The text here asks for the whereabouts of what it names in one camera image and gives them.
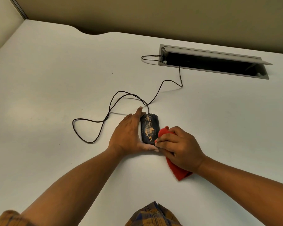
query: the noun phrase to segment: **wall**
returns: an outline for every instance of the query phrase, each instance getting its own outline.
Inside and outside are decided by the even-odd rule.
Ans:
[[[283,0],[17,0],[29,19],[283,53]]]
[[[0,48],[23,21],[10,0],[0,0]]]

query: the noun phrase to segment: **mouse cable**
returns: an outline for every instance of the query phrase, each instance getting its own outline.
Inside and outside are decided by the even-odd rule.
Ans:
[[[163,63],[163,62],[160,61],[160,60],[145,59],[145,57],[162,57],[161,55],[145,55],[145,56],[142,56],[141,59],[142,59],[142,60],[147,60],[147,61],[159,61],[159,62]],[[172,80],[164,80],[164,81],[161,83],[161,85],[160,85],[160,87],[159,87],[159,90],[157,91],[157,94],[156,94],[155,97],[152,99],[152,101],[150,101],[149,103],[146,103],[143,99],[141,99],[141,98],[140,98],[139,96],[137,96],[136,94],[131,94],[131,93],[128,93],[128,92],[122,91],[122,90],[117,91],[117,92],[115,93],[115,95],[112,97],[112,99],[111,99],[111,101],[110,101],[110,104],[109,104],[108,113],[107,113],[106,117],[105,117],[102,121],[93,121],[93,120],[89,120],[89,119],[85,119],[85,118],[76,118],[76,119],[74,119],[74,120],[72,121],[72,128],[73,128],[73,130],[75,131],[76,135],[77,135],[81,140],[83,140],[85,143],[93,144],[93,143],[98,139],[98,137],[100,136],[100,134],[101,134],[101,132],[102,132],[102,128],[103,128],[103,126],[104,126],[104,123],[105,123],[105,121],[108,119],[111,110],[114,108],[114,106],[117,104],[117,102],[118,102],[120,99],[122,99],[123,97],[128,96],[128,95],[131,95],[131,96],[134,96],[134,97],[138,98],[145,106],[147,106],[147,108],[148,108],[148,114],[149,114],[149,113],[150,113],[149,105],[154,101],[154,99],[155,99],[156,96],[158,95],[158,93],[159,93],[159,91],[160,91],[160,89],[161,89],[161,87],[162,87],[162,84],[163,84],[164,82],[173,82],[173,83],[175,83],[176,85],[178,85],[178,86],[180,86],[180,87],[183,87],[182,80],[181,80],[180,67],[178,67],[178,70],[179,70],[179,78],[180,78],[181,85],[179,85],[178,83],[176,83],[176,82],[174,82],[174,81],[172,81]],[[113,101],[114,97],[115,97],[118,93],[120,93],[120,92],[123,92],[123,93],[126,93],[126,94],[123,95],[123,96],[121,96],[121,97],[114,103],[114,105],[111,107],[111,104],[112,104],[112,101]],[[75,122],[76,122],[76,121],[91,121],[91,122],[94,122],[94,123],[102,123],[102,126],[101,126],[101,129],[100,129],[100,131],[99,131],[99,134],[97,135],[97,137],[95,138],[94,141],[88,142],[88,141],[84,140],[84,139],[78,134],[78,132],[77,132],[76,129],[75,129]]]

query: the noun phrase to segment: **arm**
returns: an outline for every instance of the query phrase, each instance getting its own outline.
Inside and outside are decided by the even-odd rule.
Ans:
[[[76,226],[90,209],[106,181],[124,156],[156,150],[138,137],[142,107],[126,116],[115,129],[108,148],[75,167],[51,185],[23,213],[38,226]]]
[[[203,154],[196,139],[179,127],[157,139],[159,151],[177,166],[221,189],[267,226],[283,225],[283,184],[219,163]]]

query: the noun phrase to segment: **desk surface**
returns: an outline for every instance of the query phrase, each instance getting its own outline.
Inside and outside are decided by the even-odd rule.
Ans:
[[[26,20],[0,49],[0,213],[23,211],[76,165],[106,149],[123,118],[111,114],[93,145],[72,130],[74,118],[102,120],[115,92],[149,102],[178,70],[145,64],[159,45],[260,56],[270,79],[182,69],[184,87],[165,83],[150,105],[160,126],[193,134],[222,163],[283,183],[283,54],[124,33],[86,35],[75,28]],[[141,102],[122,99],[129,114]],[[77,122],[93,140],[100,124]],[[183,225],[262,225],[197,175],[177,182],[163,156],[140,155],[117,167],[80,225],[124,225],[152,201]]]

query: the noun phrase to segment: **computer mouse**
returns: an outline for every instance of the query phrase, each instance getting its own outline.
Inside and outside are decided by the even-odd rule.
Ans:
[[[160,130],[158,116],[153,113],[145,114],[140,118],[140,122],[141,140],[146,144],[154,145]]]

